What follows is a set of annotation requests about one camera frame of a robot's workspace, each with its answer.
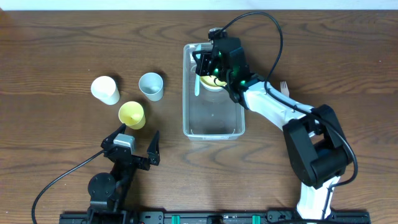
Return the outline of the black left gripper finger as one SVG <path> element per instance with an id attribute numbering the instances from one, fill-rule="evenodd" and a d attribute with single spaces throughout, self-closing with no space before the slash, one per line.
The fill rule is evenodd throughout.
<path id="1" fill-rule="evenodd" d="M 151 165 L 159 165 L 160 152 L 159 152 L 160 132 L 157 131 L 147 149 L 148 159 Z"/>
<path id="2" fill-rule="evenodd" d="M 126 125 L 123 123 L 120 125 L 120 127 L 115 130 L 113 133 L 111 133 L 109 136 L 105 137 L 101 143 L 101 148 L 106 149 L 108 146 L 110 146 L 114 139 L 117 137 L 118 134 L 124 134 L 126 130 Z"/>

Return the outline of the mint green plastic spoon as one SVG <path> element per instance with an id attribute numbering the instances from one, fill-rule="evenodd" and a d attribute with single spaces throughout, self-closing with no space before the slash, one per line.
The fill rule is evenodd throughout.
<path id="1" fill-rule="evenodd" d="M 201 50 L 201 44 L 199 44 L 196 50 Z M 200 76 L 196 74 L 195 77 L 195 87 L 194 87 L 195 96 L 199 96 L 200 94 Z"/>

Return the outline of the yellow plastic bowl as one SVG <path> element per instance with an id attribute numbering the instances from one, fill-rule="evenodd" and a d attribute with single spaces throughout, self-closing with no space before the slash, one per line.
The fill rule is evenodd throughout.
<path id="1" fill-rule="evenodd" d="M 202 84 L 209 86 L 211 88 L 221 88 L 226 86 L 226 82 L 219 80 L 216 76 L 202 76 L 200 77 Z"/>

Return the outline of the white plastic bowl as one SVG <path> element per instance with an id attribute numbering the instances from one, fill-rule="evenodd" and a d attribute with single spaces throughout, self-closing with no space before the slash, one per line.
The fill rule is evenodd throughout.
<path id="1" fill-rule="evenodd" d="M 208 85 L 203 85 L 203 87 L 208 90 L 208 91 L 221 91 L 224 90 L 223 86 L 208 86 Z"/>

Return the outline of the white plastic fork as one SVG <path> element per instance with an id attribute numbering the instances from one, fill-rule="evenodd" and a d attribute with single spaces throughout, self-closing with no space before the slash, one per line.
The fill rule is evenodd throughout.
<path id="1" fill-rule="evenodd" d="M 287 86 L 287 82 L 286 81 L 282 81 L 280 83 L 280 92 L 286 97 L 290 96 L 289 88 Z"/>

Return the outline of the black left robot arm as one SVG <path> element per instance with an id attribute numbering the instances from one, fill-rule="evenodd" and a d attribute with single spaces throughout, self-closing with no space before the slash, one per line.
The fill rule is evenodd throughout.
<path id="1" fill-rule="evenodd" d="M 102 172 L 91 178 L 88 184 L 90 209 L 100 217 L 118 217 L 127 221 L 128 212 L 123 210 L 127 193 L 131 187 L 134 174 L 138 169 L 149 170 L 151 165 L 160 163 L 159 139 L 156 132 L 147 148 L 147 157 L 134 155 L 135 138 L 125 134 L 127 126 L 122 124 L 115 132 L 104 138 L 101 143 L 104 157 L 114 163 L 111 172 Z"/>

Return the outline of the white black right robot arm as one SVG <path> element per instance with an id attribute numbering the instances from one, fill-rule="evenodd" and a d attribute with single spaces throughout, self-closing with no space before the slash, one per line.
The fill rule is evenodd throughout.
<path id="1" fill-rule="evenodd" d="M 341 186 L 346 166 L 356 166 L 332 108 L 314 108 L 277 91 L 269 81 L 252 72 L 241 42 L 225 37 L 184 48 L 183 74 L 218 79 L 243 109 L 261 114 L 282 130 L 290 164 L 302 182 L 298 214 L 305 220 L 324 220 L 331 215 L 333 190 Z"/>

